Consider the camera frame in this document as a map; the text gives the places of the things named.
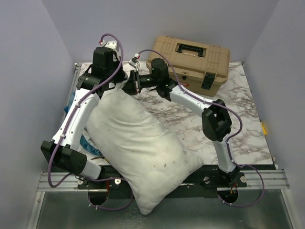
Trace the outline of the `white pillow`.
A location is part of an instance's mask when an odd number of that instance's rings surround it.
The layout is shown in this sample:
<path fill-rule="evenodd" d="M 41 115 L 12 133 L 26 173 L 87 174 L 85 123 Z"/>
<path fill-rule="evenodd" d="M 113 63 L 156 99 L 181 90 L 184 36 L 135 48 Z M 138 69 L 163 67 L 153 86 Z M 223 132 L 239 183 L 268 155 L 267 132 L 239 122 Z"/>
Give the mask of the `white pillow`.
<path fill-rule="evenodd" d="M 105 92 L 86 124 L 90 138 L 148 215 L 203 165 L 177 135 L 121 89 Z"/>

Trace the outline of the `white pillowcase blue trim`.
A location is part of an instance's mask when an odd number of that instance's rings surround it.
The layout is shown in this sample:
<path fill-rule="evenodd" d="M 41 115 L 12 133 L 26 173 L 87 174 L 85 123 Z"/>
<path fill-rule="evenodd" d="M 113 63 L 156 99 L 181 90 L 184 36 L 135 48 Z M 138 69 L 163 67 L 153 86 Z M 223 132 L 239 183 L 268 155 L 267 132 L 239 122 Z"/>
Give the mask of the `white pillowcase blue trim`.
<path fill-rule="evenodd" d="M 75 91 L 72 91 L 72 93 L 69 97 L 68 104 L 64 107 L 65 116 L 68 114 L 68 112 L 72 106 L 74 97 L 75 97 Z M 81 138 L 80 138 L 80 146 L 88 153 L 95 155 L 95 156 L 101 156 L 103 158 L 101 151 L 96 148 L 91 137 L 89 136 L 86 127 L 84 128 Z"/>

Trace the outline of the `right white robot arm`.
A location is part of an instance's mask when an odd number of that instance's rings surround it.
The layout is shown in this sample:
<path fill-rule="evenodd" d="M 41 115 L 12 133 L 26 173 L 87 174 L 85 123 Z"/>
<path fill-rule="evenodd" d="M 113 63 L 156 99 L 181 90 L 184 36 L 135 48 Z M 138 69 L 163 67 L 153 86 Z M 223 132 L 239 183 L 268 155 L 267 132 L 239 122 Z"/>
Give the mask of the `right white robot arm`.
<path fill-rule="evenodd" d="M 130 71 L 123 87 L 127 94 L 139 94 L 143 88 L 153 87 L 161 98 L 181 104 L 202 118 L 203 133 L 213 142 L 218 167 L 222 171 L 219 181 L 225 187 L 232 185 L 236 181 L 234 172 L 238 169 L 230 152 L 231 147 L 227 144 L 232 120 L 225 103 L 220 99 L 212 101 L 187 92 L 186 88 L 169 77 L 168 65 L 161 58 L 152 60 L 151 73 L 147 75 L 139 75 L 140 62 L 136 57 L 131 58 L 128 64 L 135 69 Z"/>

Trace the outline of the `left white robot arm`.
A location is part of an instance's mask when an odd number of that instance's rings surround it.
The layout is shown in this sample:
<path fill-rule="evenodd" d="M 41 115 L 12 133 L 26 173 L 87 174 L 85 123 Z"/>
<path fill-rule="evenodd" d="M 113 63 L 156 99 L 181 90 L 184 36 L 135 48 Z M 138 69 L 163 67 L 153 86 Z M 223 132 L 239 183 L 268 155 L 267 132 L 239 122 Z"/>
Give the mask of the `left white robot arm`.
<path fill-rule="evenodd" d="M 78 148 L 86 123 L 103 92 L 109 88 L 109 83 L 125 79 L 118 51 L 119 46 L 115 41 L 94 50 L 92 64 L 78 78 L 73 102 L 60 129 L 51 141 L 41 144 L 49 171 L 56 167 L 77 176 L 88 177 L 94 188 L 101 188 L 105 184 L 102 168 L 88 160 Z"/>

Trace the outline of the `tan plastic toolbox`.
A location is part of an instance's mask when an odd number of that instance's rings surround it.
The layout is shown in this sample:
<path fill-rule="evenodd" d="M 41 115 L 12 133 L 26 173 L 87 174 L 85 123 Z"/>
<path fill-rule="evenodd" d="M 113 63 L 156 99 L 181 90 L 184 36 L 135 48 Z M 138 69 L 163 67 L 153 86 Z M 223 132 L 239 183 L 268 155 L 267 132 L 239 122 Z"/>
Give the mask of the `tan plastic toolbox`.
<path fill-rule="evenodd" d="M 153 50 L 169 60 L 180 83 L 194 93 L 214 97 L 228 80 L 228 48 L 158 36 Z"/>

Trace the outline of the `yellow handled pliers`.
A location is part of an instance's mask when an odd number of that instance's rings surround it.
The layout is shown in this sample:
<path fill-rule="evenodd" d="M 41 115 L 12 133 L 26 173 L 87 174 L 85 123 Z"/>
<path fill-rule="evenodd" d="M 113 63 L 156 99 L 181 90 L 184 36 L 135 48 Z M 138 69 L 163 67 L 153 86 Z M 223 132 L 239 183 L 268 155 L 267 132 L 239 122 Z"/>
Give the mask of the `yellow handled pliers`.
<path fill-rule="evenodd" d="M 105 159 L 104 155 L 96 156 L 91 158 L 91 160 L 96 160 L 96 159 Z"/>

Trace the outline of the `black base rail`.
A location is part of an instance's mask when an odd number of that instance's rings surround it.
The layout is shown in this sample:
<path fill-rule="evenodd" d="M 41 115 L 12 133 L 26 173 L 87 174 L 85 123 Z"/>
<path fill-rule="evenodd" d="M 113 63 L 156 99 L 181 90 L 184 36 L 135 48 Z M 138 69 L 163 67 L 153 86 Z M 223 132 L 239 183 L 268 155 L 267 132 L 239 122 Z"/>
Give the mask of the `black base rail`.
<path fill-rule="evenodd" d="M 216 165 L 202 166 L 191 175 L 174 191 L 165 196 L 166 198 L 217 198 L 223 197 L 227 202 L 235 202 L 239 188 L 248 187 L 249 179 L 245 173 L 236 168 L 226 175 Z M 128 199 L 132 190 L 125 181 L 115 184 L 115 181 L 94 182 L 87 179 L 81 180 L 77 186 L 80 191 L 93 192 L 93 198 L 105 200 Z"/>

